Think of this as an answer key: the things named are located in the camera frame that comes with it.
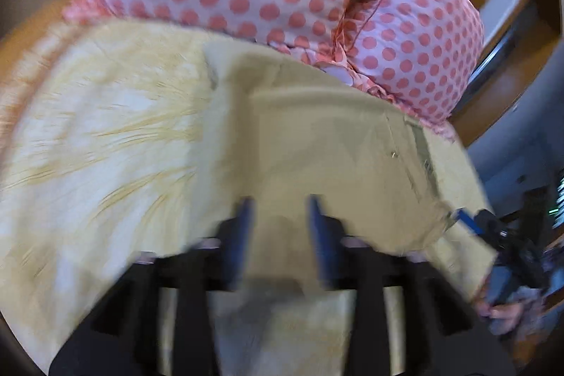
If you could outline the person right hand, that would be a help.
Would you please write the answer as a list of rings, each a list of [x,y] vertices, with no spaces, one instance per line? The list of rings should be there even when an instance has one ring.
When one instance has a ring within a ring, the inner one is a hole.
[[[473,302],[478,315],[489,320],[489,331],[494,336],[503,336],[516,329],[533,304],[534,300],[518,300],[492,306],[484,298],[477,298]]]

